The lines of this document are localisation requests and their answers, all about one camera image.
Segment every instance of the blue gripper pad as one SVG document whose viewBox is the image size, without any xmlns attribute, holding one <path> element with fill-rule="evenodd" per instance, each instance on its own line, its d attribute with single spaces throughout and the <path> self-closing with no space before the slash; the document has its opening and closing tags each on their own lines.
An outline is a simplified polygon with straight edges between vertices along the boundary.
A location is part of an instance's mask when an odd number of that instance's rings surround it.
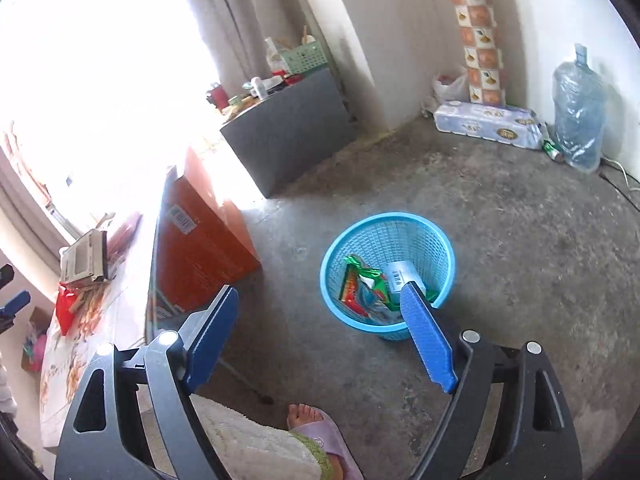
<svg viewBox="0 0 640 480">
<path fill-rule="evenodd" d="M 450 394 L 458 383 L 451 345 L 427 309 L 419 290 L 411 283 L 407 283 L 400 292 L 400 311 L 429 378 Z"/>
<path fill-rule="evenodd" d="M 213 367 L 238 317 L 239 298 L 234 288 L 229 288 L 228 294 L 220 298 L 220 301 L 216 297 L 214 302 L 217 305 L 212 304 L 206 311 L 191 314 L 180 329 L 182 335 L 192 328 L 191 325 L 198 325 L 195 339 L 188 338 L 191 343 L 186 348 L 187 369 L 182 378 L 182 384 L 189 395 L 211 377 Z"/>
<path fill-rule="evenodd" d="M 5 306 L 0 307 L 0 315 L 2 316 L 15 316 L 18 311 L 26 307 L 31 301 L 31 295 L 23 290 L 16 294 L 12 300 L 9 300 Z"/>
</svg>

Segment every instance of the plastic water bottle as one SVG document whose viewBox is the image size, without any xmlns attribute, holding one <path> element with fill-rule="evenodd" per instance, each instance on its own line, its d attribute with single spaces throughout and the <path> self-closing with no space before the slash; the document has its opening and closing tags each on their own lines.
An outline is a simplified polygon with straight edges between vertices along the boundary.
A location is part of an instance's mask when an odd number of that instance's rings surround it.
<svg viewBox="0 0 640 480">
<path fill-rule="evenodd" d="M 591 173 L 600 165 L 606 100 L 602 79 L 587 65 L 587 48 L 576 44 L 575 62 L 554 72 L 554 103 L 558 145 L 578 170 Z"/>
<path fill-rule="evenodd" d="M 260 99 L 260 101 L 264 101 L 267 97 L 269 97 L 267 89 L 262 82 L 262 78 L 257 76 L 254 77 L 253 79 L 251 79 L 251 85 L 254 87 L 255 93 L 258 95 L 258 99 Z"/>
</svg>

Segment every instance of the white wall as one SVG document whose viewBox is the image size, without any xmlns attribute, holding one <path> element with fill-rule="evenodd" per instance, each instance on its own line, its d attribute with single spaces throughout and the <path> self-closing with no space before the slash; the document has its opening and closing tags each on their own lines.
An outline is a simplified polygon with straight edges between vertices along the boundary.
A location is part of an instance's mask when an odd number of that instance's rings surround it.
<svg viewBox="0 0 640 480">
<path fill-rule="evenodd" d="M 343 0 L 369 64 L 389 129 L 420 113 L 436 72 L 463 60 L 448 0 Z"/>
<path fill-rule="evenodd" d="M 552 74 L 574 58 L 574 43 L 584 44 L 591 68 L 609 85 L 604 152 L 640 176 L 640 49 L 610 1 L 494 0 L 494 6 L 510 78 L 507 101 L 553 123 Z"/>
<path fill-rule="evenodd" d="M 343 0 L 307 0 L 334 56 L 353 112 L 371 130 L 388 124 L 369 63 Z"/>
<path fill-rule="evenodd" d="M 6 255 L 0 251 L 0 267 L 11 263 Z M 26 289 L 31 294 L 31 303 L 22 309 L 15 317 L 14 326 L 0 334 L 0 353 L 2 365 L 6 368 L 9 386 L 18 404 L 16 425 L 18 436 L 33 449 L 42 462 L 45 475 L 53 478 L 55 456 L 42 449 L 40 438 L 40 402 L 38 396 L 39 374 L 30 374 L 22 369 L 22 344 L 27 333 L 28 321 L 34 306 L 52 312 L 53 303 L 14 267 L 14 280 L 5 288 L 0 289 L 0 304 L 5 304 L 15 294 Z"/>
</svg>

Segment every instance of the plastic bag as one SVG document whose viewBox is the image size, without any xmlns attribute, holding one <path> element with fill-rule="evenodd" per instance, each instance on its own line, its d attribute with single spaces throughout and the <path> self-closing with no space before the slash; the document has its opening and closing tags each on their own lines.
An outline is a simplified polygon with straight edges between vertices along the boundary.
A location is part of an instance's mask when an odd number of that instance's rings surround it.
<svg viewBox="0 0 640 480">
<path fill-rule="evenodd" d="M 74 317 L 71 307 L 78 299 L 78 293 L 70 288 L 66 288 L 61 283 L 58 284 L 58 297 L 56 298 L 56 317 L 58 318 L 58 324 L 60 325 L 60 333 L 66 335 L 74 322 Z"/>
<path fill-rule="evenodd" d="M 446 101 L 469 102 L 469 76 L 466 68 L 459 66 L 447 72 L 441 72 L 433 78 L 433 91 L 439 104 Z"/>
</svg>

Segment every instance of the electrical cable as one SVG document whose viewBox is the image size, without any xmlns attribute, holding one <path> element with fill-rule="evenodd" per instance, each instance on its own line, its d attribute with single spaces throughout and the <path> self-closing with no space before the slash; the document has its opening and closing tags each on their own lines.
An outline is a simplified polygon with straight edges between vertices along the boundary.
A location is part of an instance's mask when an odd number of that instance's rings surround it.
<svg viewBox="0 0 640 480">
<path fill-rule="evenodd" d="M 640 191 L 640 187 L 631 187 L 629 185 L 629 179 L 628 178 L 631 177 L 638 184 L 640 184 L 640 180 L 636 179 L 636 177 L 634 177 L 634 176 L 627 175 L 626 171 L 625 171 L 625 168 L 624 168 L 624 166 L 622 164 L 620 164 L 616 160 L 612 160 L 611 158 L 607 158 L 606 156 L 603 156 L 602 160 L 604 160 L 607 163 L 607 166 L 609 166 L 610 168 L 613 168 L 614 170 L 622 172 L 622 174 L 625 176 L 626 186 L 629 188 L 629 191 Z"/>
<path fill-rule="evenodd" d="M 625 198 L 626 198 L 626 200 L 627 200 L 627 201 L 628 201 L 628 202 L 629 202 L 629 203 L 634 207 L 634 209 L 640 213 L 640 208 L 636 205 L 636 203 L 635 203 L 633 200 L 631 200 L 631 199 L 630 199 L 630 198 L 629 198 L 629 197 L 628 197 L 628 196 L 627 196 L 627 195 L 626 195 L 626 194 L 625 194 L 625 193 L 624 193 L 624 192 L 623 192 L 623 191 L 622 191 L 618 186 L 616 186 L 612 181 L 610 181 L 610 180 L 607 178 L 607 175 L 605 175 L 604 173 L 600 173 L 600 175 L 599 175 L 599 176 L 600 176 L 600 178 L 601 178 L 602 180 L 605 180 L 606 182 L 609 182 L 609 183 L 610 183 L 610 184 L 611 184 L 615 189 L 617 189 L 617 190 L 618 190 L 618 192 L 620 193 L 620 195 L 622 195 L 623 197 L 625 197 Z"/>
</svg>

